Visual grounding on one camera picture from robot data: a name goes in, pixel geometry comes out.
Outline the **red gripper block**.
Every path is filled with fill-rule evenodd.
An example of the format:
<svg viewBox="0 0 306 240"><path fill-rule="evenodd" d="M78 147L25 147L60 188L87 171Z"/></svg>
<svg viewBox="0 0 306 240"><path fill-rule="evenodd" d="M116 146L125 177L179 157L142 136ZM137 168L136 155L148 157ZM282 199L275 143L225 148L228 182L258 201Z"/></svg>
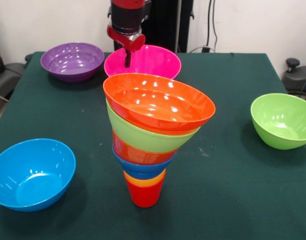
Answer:
<svg viewBox="0 0 306 240"><path fill-rule="evenodd" d="M129 68L131 62L131 52L138 51L143 47L146 40L145 35L141 32L135 34L120 33L112 27L112 24L108 25L107 34L111 39L125 48L126 57L124 66Z"/></svg>

